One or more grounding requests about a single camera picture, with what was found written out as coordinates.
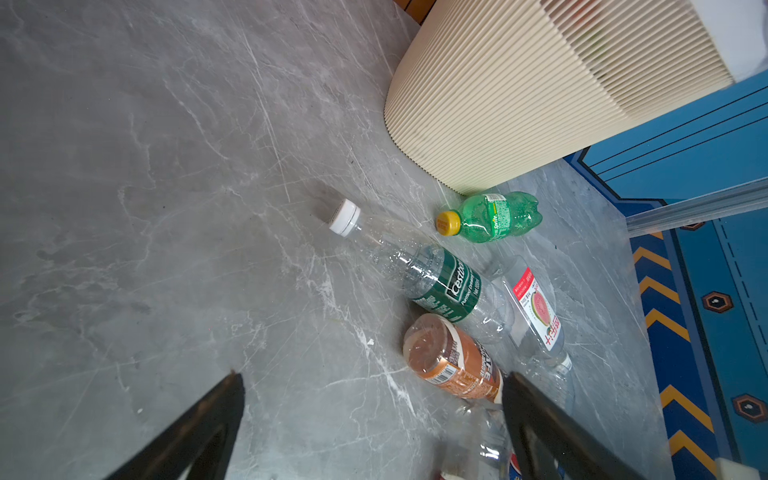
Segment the white red juice carton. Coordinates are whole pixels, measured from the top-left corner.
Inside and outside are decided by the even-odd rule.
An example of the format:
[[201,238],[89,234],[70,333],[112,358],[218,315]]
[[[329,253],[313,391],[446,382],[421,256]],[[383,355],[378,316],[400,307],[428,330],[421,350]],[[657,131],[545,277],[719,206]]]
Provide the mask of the white red juice carton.
[[513,256],[500,281],[515,308],[509,333],[520,356],[569,374],[573,363],[565,347],[564,324],[534,271],[521,256]]

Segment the small green bottle yellow cap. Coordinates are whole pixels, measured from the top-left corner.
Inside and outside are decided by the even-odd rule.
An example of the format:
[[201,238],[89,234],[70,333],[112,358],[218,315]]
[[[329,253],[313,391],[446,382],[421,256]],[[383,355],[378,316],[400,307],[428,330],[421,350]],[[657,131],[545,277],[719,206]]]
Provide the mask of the small green bottle yellow cap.
[[542,222],[538,204],[535,196],[520,191],[473,195],[458,209],[438,214],[435,226],[442,236],[460,236],[476,244],[522,236]]

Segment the pepsi bottle blue cap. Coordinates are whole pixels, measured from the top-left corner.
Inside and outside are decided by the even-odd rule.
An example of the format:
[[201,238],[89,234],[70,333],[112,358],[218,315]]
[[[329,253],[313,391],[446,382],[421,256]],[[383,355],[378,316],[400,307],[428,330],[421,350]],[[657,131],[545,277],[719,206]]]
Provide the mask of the pepsi bottle blue cap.
[[509,456],[508,478],[509,480],[522,480],[522,472],[515,453],[511,453]]

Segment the brown label bottle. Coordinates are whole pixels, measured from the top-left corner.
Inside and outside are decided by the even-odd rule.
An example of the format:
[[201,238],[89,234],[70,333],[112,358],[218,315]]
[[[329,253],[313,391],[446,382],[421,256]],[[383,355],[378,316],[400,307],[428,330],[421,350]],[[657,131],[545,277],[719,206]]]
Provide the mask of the brown label bottle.
[[502,403],[503,374],[487,350],[447,319],[420,316],[406,331],[403,356],[422,380],[458,398]]

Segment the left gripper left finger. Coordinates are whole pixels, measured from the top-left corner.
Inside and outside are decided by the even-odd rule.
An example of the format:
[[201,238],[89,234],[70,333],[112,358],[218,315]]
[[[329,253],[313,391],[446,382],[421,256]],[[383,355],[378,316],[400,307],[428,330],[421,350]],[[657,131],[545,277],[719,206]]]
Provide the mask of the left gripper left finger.
[[232,371],[111,479],[223,479],[245,407],[241,374]]

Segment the clear bottle dark green label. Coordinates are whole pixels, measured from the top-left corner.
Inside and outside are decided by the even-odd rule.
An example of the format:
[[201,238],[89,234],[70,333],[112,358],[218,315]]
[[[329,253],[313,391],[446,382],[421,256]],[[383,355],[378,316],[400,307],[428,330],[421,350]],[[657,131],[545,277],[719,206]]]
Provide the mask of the clear bottle dark green label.
[[341,202],[329,229],[388,285],[424,310],[442,316],[472,338],[504,340],[513,312],[503,291],[418,228],[367,215],[349,199]]

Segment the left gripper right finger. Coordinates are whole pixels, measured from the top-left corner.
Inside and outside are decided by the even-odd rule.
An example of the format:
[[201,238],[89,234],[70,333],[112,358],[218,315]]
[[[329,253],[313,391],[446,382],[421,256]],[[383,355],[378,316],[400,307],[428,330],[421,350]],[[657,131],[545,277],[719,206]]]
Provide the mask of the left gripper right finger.
[[604,447],[523,375],[503,382],[507,430],[524,479],[639,479],[641,475]]

